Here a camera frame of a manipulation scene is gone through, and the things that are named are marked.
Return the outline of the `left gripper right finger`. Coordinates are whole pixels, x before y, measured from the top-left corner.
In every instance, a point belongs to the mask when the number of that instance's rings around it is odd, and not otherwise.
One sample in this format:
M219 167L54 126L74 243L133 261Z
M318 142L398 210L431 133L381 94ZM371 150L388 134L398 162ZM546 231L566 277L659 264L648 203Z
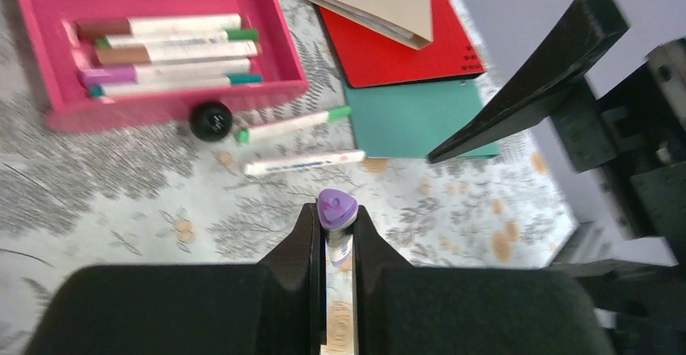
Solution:
M611 354L591 298L544 269L410 264L366 209L354 223L360 354Z

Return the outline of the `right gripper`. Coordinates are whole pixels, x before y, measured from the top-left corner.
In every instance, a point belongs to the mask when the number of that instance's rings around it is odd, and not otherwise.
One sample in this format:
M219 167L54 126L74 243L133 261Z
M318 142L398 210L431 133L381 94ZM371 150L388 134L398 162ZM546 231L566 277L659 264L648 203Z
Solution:
M553 113L572 168L600 178L618 231L626 237L660 237L675 261L683 262L685 39L653 49L644 64L601 98L583 85L568 99L628 30L615 0L573 0L498 93L429 152L427 161L455 158Z

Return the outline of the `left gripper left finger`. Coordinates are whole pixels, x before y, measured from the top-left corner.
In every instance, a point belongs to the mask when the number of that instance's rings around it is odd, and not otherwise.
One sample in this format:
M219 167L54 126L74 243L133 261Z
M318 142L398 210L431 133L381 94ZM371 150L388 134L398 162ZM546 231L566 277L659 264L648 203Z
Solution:
M255 264L94 265L64 282L28 354L317 354L315 205Z

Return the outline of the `purple cap white marker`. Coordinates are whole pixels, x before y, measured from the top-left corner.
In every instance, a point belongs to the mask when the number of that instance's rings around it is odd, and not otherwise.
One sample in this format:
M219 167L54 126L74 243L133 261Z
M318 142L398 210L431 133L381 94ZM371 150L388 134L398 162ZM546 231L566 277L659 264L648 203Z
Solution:
M316 208L325 238L326 343L322 354L353 354L353 223L358 202L333 188L322 190Z

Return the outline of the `plain white marker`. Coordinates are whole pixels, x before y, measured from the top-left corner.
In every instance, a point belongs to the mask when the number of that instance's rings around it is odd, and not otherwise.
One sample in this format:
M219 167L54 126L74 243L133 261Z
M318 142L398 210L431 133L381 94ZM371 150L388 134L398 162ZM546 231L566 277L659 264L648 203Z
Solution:
M343 150L323 154L268 158L246 163L243 166L243 173L250 176L270 175L273 173L306 170L328 165L359 163L365 157L366 153L363 150Z

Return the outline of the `light green cap marker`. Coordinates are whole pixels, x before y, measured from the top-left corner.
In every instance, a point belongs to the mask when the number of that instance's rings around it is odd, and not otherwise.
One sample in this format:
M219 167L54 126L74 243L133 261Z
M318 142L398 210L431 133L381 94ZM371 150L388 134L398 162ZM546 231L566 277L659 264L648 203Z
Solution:
M328 124L351 115L352 108L344 105L327 111L297 116L290 119L274 121L262 125L253 125L240 129L235 134L235 140L240 144L248 144L270 137L282 135L316 125Z

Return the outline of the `pink cap white marker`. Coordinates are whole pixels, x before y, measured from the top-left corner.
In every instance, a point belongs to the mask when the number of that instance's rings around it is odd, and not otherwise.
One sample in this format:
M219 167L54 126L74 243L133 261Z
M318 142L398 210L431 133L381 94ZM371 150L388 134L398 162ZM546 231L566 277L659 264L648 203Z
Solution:
M103 84L181 81L250 74L252 67L253 60L247 58L181 64L105 66L80 70L79 80L85 87Z

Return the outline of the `green cap white marker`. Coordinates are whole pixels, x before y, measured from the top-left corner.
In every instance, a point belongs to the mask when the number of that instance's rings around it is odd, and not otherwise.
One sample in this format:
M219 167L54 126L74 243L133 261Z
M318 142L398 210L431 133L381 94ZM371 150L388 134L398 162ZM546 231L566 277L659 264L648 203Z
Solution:
M99 48L118 49L145 44L172 46L180 44L215 44L232 40L258 41L259 39L260 33L255 28L246 28L141 36L105 36L97 39L95 45Z

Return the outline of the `teal cap white marker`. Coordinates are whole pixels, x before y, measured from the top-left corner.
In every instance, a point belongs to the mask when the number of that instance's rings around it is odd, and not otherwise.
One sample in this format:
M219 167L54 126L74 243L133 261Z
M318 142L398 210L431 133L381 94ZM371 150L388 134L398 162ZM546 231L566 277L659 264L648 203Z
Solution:
M89 95L91 98L101 98L119 95L136 95L167 91L184 91L192 89L229 87L232 85L252 84L262 82L262 80L263 77L259 74L241 74L227 75L221 78L201 78L177 82L97 85L89 88Z

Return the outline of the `brown cap white marker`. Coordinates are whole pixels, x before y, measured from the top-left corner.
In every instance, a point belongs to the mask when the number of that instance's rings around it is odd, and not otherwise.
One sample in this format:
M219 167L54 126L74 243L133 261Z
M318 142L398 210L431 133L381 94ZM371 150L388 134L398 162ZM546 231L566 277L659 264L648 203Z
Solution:
M95 40L103 36L143 36L236 29L241 28L242 23L243 19L238 14L223 14L79 21L75 28L80 39Z

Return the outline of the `pink bottom drawer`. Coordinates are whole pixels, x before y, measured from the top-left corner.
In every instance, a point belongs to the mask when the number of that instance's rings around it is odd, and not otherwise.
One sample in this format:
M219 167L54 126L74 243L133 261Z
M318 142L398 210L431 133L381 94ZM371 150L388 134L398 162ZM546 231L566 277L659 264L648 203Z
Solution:
M58 132L189 120L213 142L309 86L278 0L18 1Z

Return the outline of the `tan cap white marker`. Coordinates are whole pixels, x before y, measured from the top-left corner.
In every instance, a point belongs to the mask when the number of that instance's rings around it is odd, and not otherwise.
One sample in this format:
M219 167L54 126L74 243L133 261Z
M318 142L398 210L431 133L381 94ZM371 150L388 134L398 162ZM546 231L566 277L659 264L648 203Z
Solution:
M261 45L250 40L227 41L218 44L98 48L94 51L95 59L102 66L247 58L256 57L260 53L262 53Z

